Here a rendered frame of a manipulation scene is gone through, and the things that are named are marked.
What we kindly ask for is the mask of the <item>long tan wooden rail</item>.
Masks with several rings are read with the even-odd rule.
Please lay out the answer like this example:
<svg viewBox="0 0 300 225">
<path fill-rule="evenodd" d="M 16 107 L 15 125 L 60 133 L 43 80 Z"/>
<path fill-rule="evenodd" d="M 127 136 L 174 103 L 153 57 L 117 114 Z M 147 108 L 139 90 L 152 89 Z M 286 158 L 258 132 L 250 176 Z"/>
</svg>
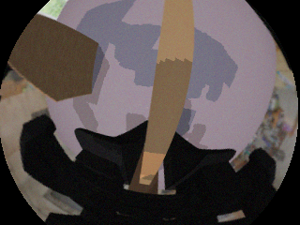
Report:
<svg viewBox="0 0 300 225">
<path fill-rule="evenodd" d="M 191 0 L 165 0 L 149 124 L 142 154 L 140 184 L 150 185 L 179 124 L 188 94 L 194 55 L 194 8 Z"/>
</svg>

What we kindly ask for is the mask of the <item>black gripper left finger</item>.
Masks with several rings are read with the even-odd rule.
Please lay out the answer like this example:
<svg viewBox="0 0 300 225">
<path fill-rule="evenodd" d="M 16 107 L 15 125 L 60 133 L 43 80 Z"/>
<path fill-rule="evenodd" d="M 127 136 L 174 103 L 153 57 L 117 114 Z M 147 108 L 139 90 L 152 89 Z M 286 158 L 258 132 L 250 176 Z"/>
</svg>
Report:
<svg viewBox="0 0 300 225">
<path fill-rule="evenodd" d="M 139 124 L 131 130 L 112 138 L 110 135 L 97 134 L 95 131 L 86 128 L 75 128 L 76 140 L 80 146 L 98 157 L 107 158 L 119 166 L 121 176 L 125 184 L 130 185 L 134 176 L 139 158 L 142 156 L 143 144 L 146 140 L 147 124 Z"/>
</svg>

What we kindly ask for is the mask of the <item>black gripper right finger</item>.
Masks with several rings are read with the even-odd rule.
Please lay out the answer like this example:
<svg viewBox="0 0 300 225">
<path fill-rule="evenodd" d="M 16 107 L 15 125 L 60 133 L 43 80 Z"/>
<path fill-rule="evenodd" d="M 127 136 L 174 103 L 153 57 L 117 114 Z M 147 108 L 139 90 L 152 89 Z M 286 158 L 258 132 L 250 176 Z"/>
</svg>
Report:
<svg viewBox="0 0 300 225">
<path fill-rule="evenodd" d="M 236 151 L 231 147 L 228 150 L 199 149 L 175 131 L 168 153 L 165 155 L 164 164 L 162 164 L 164 165 L 165 190 L 176 190 L 176 185 L 183 183 L 203 165 L 230 161 L 233 155 L 236 155 Z"/>
</svg>

